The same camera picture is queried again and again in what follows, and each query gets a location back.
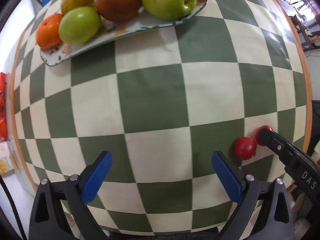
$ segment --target orange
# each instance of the orange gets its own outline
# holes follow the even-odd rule
[[[125,22],[138,14],[141,0],[96,0],[98,13],[112,22]]]
[[[59,37],[59,24],[62,18],[63,15],[57,13],[44,19],[40,23],[36,31],[36,42],[41,50],[51,49],[61,42]]]

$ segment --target table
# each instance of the table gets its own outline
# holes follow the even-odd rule
[[[79,174],[108,150],[112,169],[88,208],[103,229],[144,236],[225,223],[234,205],[211,167],[216,150],[245,174],[290,185],[267,148],[247,161],[232,150],[261,125],[308,147],[310,77],[277,2],[208,0],[181,26],[48,67],[35,30],[60,2],[49,2],[26,28],[12,72],[15,143],[35,185]],[[70,217],[66,202],[63,208]]]

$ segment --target red plastic bag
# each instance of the red plastic bag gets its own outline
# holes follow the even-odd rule
[[[8,139],[7,121],[5,114],[5,73],[0,73],[0,137]]]

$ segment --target fruit plate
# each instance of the fruit plate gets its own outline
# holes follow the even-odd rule
[[[82,45],[66,45],[63,42],[58,46],[40,51],[40,56],[48,66],[55,66],[69,58],[75,57],[102,44],[153,29],[166,28],[183,24],[197,15],[207,4],[208,0],[197,0],[193,12],[179,20],[162,20],[149,14],[143,7],[139,15],[126,23],[114,23],[102,18],[102,25],[95,37]]]

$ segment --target screw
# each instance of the screw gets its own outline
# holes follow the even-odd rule
[[[43,179],[43,180],[41,180],[41,184],[42,185],[45,185],[45,184],[47,184],[48,183],[48,179]]]
[[[79,178],[79,176],[76,175],[76,174],[73,174],[73,175],[70,176],[70,180],[71,181],[76,181],[78,178]]]
[[[247,178],[248,181],[254,181],[254,176],[252,176],[251,174],[248,174],[245,177]]]
[[[277,183],[278,183],[278,184],[280,184],[280,185],[282,185],[282,184],[283,184],[283,180],[282,180],[282,179],[280,179],[280,178],[278,178],[276,181],[277,181]]]

